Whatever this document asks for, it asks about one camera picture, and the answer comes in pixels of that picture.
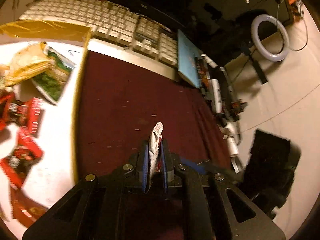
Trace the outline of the white red snack packet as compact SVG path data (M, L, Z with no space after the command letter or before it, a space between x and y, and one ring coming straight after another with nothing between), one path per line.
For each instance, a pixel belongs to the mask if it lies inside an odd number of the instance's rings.
M157 122L149 138L150 180L158 169L159 144L162 140L163 124Z

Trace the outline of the large red snack packet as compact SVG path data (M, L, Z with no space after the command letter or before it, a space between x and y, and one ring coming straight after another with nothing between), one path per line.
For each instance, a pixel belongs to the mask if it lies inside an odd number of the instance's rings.
M27 197L22 189L12 186L10 187L10 200L13 219L18 220L26 228L33 225L48 211L47 207Z

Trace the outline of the gold rimmed white tray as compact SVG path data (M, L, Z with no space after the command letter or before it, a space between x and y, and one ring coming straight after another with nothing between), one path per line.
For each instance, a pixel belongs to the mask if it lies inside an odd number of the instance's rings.
M91 29L24 20L1 26L1 229L25 231L78 179L75 117Z

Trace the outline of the red black candy packet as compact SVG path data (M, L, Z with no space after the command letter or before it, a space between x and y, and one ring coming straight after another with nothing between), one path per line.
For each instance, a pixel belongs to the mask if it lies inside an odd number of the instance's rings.
M24 127L17 132L17 145L12 152L1 159L1 169L10 183L20 189L32 166L43 156L43 150L35 142L34 137Z

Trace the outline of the dark red tablecloth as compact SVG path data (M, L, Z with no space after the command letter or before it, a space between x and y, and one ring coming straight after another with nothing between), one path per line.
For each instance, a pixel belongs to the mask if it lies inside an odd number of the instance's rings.
M230 167L227 144L197 89L110 56L87 55L77 117L79 177L123 165L158 122L171 152Z

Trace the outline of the red candy packet pair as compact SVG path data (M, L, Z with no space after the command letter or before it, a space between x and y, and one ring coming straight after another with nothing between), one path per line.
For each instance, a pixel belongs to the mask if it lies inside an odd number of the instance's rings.
M14 92L1 96L1 131L15 123L36 137L42 121L42 103L43 100L36 97L23 102Z

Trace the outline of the green seaweed packet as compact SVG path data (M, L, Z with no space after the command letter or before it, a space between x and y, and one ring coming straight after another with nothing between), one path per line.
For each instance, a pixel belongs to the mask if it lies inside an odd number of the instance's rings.
M53 64L31 81L50 103L57 105L75 68L75 63L50 46L46 46L44 52L53 60Z

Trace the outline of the yellow snack packet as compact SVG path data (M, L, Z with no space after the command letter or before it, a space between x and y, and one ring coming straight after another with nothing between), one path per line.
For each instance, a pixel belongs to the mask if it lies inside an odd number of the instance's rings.
M4 79L6 86L13 86L22 81L32 79L45 70L55 65L54 59L51 59L45 50L47 44L38 42L30 44L24 49L18 51L6 66Z

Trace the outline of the black computer monitor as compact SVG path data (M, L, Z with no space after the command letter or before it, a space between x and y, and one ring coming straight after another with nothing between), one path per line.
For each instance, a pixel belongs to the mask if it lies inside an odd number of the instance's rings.
M204 53L220 59L235 57L243 43L251 44L251 24L259 15L293 22L287 2L276 0L108 0L180 29Z

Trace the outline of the white computer keyboard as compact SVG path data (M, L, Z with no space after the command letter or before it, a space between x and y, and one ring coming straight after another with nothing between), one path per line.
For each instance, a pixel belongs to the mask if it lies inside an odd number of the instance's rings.
M177 38L162 24L106 0L38 0L20 20L49 20L84 25L109 43L176 68Z

